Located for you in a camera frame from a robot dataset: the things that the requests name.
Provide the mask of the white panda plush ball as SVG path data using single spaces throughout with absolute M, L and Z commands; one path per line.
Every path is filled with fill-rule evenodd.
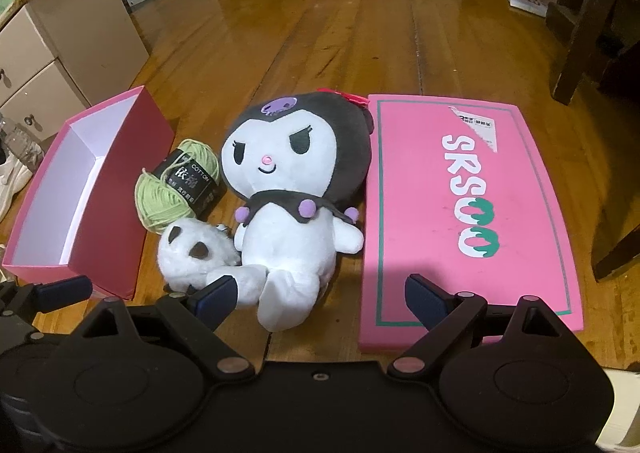
M 240 263 L 240 253 L 225 225 L 180 218 L 165 228 L 158 242 L 157 265 L 169 291 L 201 289 L 209 272 Z

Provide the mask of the pink SRSOO box lid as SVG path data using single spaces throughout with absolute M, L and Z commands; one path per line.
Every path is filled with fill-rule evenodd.
M 494 305 L 540 297 L 574 332 L 582 299 L 561 208 L 521 111 L 470 99 L 373 95 L 359 346 L 406 349 L 424 326 L 418 273 Z

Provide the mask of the green yarn ball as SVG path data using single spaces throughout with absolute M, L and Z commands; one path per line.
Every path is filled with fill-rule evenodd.
M 198 140 L 182 140 L 152 172 L 142 169 L 134 185 L 142 227 L 160 234 L 178 219 L 200 217 L 216 199 L 220 181 L 214 150 Z

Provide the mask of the Kuromi plush doll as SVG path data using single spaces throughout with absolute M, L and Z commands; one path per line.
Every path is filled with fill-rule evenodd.
M 352 198 L 371 164 L 365 98 L 321 90 L 249 106 L 220 152 L 235 212 L 238 303 L 269 332 L 301 325 L 328 288 L 338 255 L 364 236 Z

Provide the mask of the pink open box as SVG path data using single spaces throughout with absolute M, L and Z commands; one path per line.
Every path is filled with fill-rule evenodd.
M 28 283 L 84 275 L 98 296 L 134 297 L 146 236 L 134 185 L 172 141 L 144 87 L 70 117 L 29 182 L 3 267 Z

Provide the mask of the white clog shoe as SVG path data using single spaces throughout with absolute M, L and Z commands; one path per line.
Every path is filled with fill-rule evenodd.
M 1 116 L 1 207 L 0 220 L 14 195 L 26 187 L 44 158 L 40 142 L 21 125 Z

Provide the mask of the beige drawer cabinet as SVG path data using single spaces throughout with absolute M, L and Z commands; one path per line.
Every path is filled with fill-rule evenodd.
M 122 0 L 14 0 L 1 15 L 1 114 L 47 140 L 127 90 L 148 57 Z

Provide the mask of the dark wooden chair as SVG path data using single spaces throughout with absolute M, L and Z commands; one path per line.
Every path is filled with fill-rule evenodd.
M 616 0 L 557 0 L 549 6 L 548 28 L 566 40 L 566 53 L 551 77 L 551 97 L 564 106 L 574 97 L 585 101 L 580 113 L 593 122 L 602 140 L 610 176 L 591 250 L 593 279 L 618 277 L 639 265 L 639 229 L 618 242 L 630 213 L 639 211 L 639 113 L 637 106 L 606 98 L 580 81 L 598 52 L 598 39 L 611 19 Z

